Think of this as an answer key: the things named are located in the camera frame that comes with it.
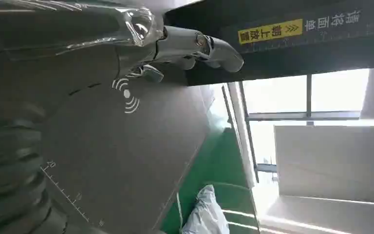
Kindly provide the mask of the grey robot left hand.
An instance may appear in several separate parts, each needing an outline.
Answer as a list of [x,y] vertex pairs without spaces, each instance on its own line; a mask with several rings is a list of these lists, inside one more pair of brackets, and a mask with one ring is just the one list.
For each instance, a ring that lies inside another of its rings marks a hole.
[[226,41],[165,25],[163,16],[130,1],[0,0],[0,52],[14,59],[40,58],[101,45],[117,50],[126,78],[163,74],[154,63],[183,70],[197,61],[235,73],[244,60]]

